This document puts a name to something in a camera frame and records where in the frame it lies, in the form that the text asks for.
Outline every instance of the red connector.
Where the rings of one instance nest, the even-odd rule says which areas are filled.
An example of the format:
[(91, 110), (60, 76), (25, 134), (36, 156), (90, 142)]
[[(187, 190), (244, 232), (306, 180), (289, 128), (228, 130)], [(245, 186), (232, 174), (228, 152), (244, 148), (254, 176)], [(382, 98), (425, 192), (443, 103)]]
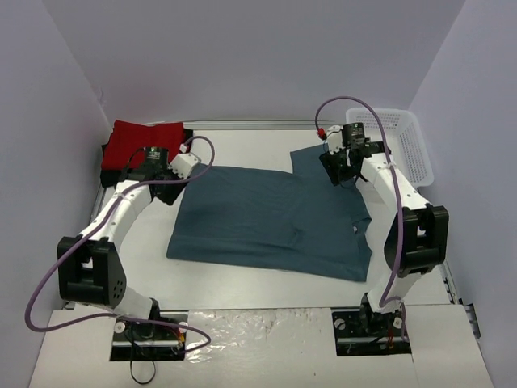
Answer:
[(317, 129), (317, 136), (322, 139), (322, 140), (326, 140), (326, 133), (325, 133), (325, 130), (323, 128), (318, 128)]

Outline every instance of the light purple wall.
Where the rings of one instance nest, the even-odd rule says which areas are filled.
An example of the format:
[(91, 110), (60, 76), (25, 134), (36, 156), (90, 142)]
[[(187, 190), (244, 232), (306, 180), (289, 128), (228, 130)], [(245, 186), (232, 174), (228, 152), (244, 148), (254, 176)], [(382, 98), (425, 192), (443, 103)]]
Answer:
[(496, 387), (517, 386), (517, 2), (468, 0), (410, 110), (451, 216), (448, 262)]
[[(29, 383), (43, 339), (24, 307), (59, 239), (87, 223), (108, 128), (41, 1), (1, 1), (0, 50), (0, 386), (11, 388)], [(34, 320), (58, 306), (52, 278)]]
[(44, 0), (108, 119), (137, 122), (408, 108), (463, 3)]

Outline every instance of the black cable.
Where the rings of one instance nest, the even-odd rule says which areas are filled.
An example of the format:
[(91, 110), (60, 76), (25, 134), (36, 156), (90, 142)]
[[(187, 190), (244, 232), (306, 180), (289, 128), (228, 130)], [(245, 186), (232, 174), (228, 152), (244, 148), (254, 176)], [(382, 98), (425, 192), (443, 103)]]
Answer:
[[(145, 385), (149, 384), (152, 380), (154, 380), (154, 378), (156, 377), (156, 364), (154, 363), (154, 360), (151, 360), (148, 356), (146, 356), (144, 354), (142, 348), (135, 343), (135, 339), (134, 339), (134, 335), (133, 335), (133, 331), (132, 331), (133, 325), (134, 325), (134, 323), (131, 323), (129, 325), (129, 334), (131, 335), (131, 338), (128, 338), (128, 335), (126, 333), (124, 333), (124, 336), (126, 337), (126, 339), (131, 344), (131, 354), (129, 355), (129, 372), (131, 373), (131, 378), (133, 379), (133, 381), (136, 384), (139, 384), (141, 386), (145, 386)], [(146, 381), (146, 382), (141, 382), (141, 381), (137, 380), (135, 375), (132, 373), (132, 362), (133, 362), (133, 359), (135, 358), (135, 351), (136, 350), (140, 350), (141, 355), (143, 357), (149, 359), (153, 363), (153, 376), (151, 376), (151, 378), (148, 381)]]

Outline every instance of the screw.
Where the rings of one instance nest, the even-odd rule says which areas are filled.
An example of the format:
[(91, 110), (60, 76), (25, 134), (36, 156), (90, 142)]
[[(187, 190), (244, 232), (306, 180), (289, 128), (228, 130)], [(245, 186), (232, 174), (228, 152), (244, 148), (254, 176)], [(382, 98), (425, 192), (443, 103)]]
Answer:
[[(180, 324), (180, 325), (184, 325), (184, 326), (188, 326), (188, 323), (183, 322), (183, 321), (182, 321), (182, 322), (180, 322), (179, 324)], [(185, 334), (185, 333), (187, 332), (187, 329), (184, 329), (183, 327), (178, 328), (178, 330), (179, 330), (179, 332), (180, 332), (181, 334)]]
[(124, 330), (126, 330), (126, 325), (124, 324), (124, 322), (117, 322), (115, 324), (115, 327), (113, 328), (113, 331), (116, 334), (122, 334), (124, 333)]

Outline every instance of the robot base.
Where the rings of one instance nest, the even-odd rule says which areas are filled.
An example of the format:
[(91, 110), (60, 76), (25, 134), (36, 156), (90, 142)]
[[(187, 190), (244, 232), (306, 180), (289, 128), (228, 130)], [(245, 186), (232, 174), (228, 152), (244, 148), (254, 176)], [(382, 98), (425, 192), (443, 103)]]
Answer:
[[(400, 311), (385, 314), (385, 324), (376, 333), (367, 333), (360, 317), (359, 307), (332, 309), (337, 356), (388, 356), (411, 354), (410, 343), (404, 342), (401, 331), (390, 322), (400, 318)], [(389, 333), (393, 334), (390, 343)]]
[[(160, 320), (187, 322), (187, 312), (161, 312)], [(186, 333), (163, 326), (148, 326), (117, 319), (110, 361), (183, 361)]]

